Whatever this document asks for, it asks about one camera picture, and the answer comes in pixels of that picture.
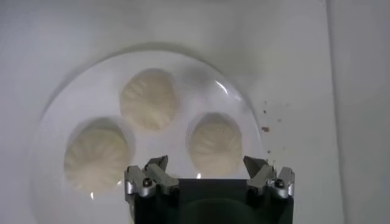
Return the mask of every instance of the food crumb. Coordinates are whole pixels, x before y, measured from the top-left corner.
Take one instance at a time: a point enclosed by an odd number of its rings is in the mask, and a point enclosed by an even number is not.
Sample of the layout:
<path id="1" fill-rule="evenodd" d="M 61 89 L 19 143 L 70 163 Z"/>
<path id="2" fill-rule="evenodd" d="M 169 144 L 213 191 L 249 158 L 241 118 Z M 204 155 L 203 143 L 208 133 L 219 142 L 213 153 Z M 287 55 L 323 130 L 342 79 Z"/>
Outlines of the food crumb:
<path id="1" fill-rule="evenodd" d="M 269 127 L 261 127 L 261 130 L 262 130 L 263 132 L 269 132 Z"/>

